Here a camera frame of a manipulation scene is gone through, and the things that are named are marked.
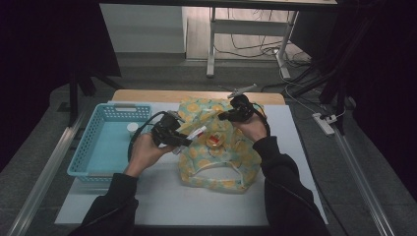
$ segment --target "power strip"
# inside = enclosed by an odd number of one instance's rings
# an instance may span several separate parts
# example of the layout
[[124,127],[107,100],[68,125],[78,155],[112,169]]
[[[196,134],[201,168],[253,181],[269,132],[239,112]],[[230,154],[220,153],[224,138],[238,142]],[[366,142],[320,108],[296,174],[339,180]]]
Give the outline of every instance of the power strip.
[[320,128],[322,128],[323,132],[325,132],[325,134],[327,136],[333,135],[334,134],[334,129],[328,124],[326,119],[323,119],[323,120],[320,119],[321,116],[322,116],[322,114],[320,114],[320,113],[313,114],[313,118],[319,124]]

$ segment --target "white table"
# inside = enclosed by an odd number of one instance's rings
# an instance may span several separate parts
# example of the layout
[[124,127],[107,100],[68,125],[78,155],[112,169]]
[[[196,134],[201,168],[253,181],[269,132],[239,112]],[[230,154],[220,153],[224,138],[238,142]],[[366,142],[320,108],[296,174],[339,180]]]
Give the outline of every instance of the white table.
[[[177,110],[179,103],[151,102],[152,112]],[[301,182],[313,191],[326,220],[305,153],[289,107],[265,105],[271,133],[278,136],[281,152],[292,156]],[[169,153],[147,169],[138,181],[139,207],[135,223],[148,226],[266,226],[264,175],[245,194],[226,194],[181,183],[178,156]],[[57,224],[80,224],[93,200],[107,192],[109,183],[83,183],[76,179],[56,218]]]

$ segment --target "hand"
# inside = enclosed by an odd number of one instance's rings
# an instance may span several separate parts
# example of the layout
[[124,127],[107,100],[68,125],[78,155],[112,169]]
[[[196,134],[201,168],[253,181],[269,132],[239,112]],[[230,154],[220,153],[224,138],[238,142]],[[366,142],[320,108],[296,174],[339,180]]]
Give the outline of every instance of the hand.
[[138,178],[148,167],[153,166],[164,154],[173,151],[175,147],[157,147],[150,133],[138,136],[133,144],[132,156],[125,174]]
[[257,114],[253,114],[252,117],[245,122],[232,122],[232,125],[241,130],[243,135],[252,142],[256,142],[267,136],[267,129]]

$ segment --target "metal rail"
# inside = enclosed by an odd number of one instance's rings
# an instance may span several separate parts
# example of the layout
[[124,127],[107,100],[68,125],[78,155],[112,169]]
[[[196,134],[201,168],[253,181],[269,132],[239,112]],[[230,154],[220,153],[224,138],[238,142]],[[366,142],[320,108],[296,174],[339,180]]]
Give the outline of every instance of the metal rail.
[[43,198],[45,197],[68,148],[70,147],[71,141],[76,136],[77,131],[86,117],[86,110],[89,106],[90,101],[88,100],[87,104],[82,107],[82,112],[74,122],[74,125],[65,129],[58,145],[49,157],[48,162],[37,178],[36,183],[28,195],[28,198],[21,208],[21,211],[13,222],[12,227],[9,229],[9,232],[7,233],[8,236],[25,235],[28,231],[30,223],[42,203]]
[[395,235],[393,229],[387,219],[387,216],[380,204],[380,201],[375,196],[372,188],[365,177],[365,174],[356,159],[355,154],[353,153],[352,148],[350,147],[349,142],[340,132],[335,129],[335,138],[339,148],[343,154],[344,159],[346,160],[347,166],[349,167],[350,172],[352,173],[353,179],[356,182],[356,185],[359,188],[359,191],[362,194],[362,198],[365,203],[368,205],[371,216],[374,218],[375,224],[380,230],[381,235],[393,236]]

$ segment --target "metal frame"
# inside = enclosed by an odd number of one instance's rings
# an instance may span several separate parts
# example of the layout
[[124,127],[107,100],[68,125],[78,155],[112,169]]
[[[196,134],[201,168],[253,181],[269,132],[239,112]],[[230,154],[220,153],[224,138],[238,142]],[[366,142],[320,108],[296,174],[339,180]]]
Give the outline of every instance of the metal frame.
[[75,120],[73,126],[65,129],[58,145],[49,157],[48,162],[37,178],[36,183],[28,195],[28,198],[21,208],[21,211],[9,229],[9,232],[7,233],[8,236],[25,235],[28,231],[30,223],[42,203],[42,200],[45,197],[68,148],[70,147],[71,141],[76,136],[77,131],[86,118],[86,110],[90,107],[90,104],[91,102],[88,101],[87,104],[83,106],[82,112]]
[[353,179],[358,186],[359,191],[362,194],[362,198],[370,209],[371,216],[374,218],[375,225],[378,230],[380,230],[381,235],[393,236],[395,233],[388,221],[387,215],[385,214],[380,201],[375,196],[371,185],[368,182],[356,156],[350,147],[349,142],[346,140],[346,137],[340,134],[338,129],[334,130],[335,139],[337,144],[343,154],[346,164],[349,167],[350,172],[352,173]]
[[207,78],[214,77],[214,35],[216,33],[224,34],[246,34],[246,35],[269,35],[282,36],[282,44],[279,50],[274,50],[276,60],[278,62],[279,70],[284,79],[291,78],[288,69],[285,66],[283,55],[286,45],[288,44],[289,36],[292,33],[295,19],[298,11],[291,12],[289,21],[284,22],[254,22],[254,21],[238,21],[238,20],[216,20],[215,7],[212,8],[210,18],[209,31],[209,47],[208,47],[208,68]]

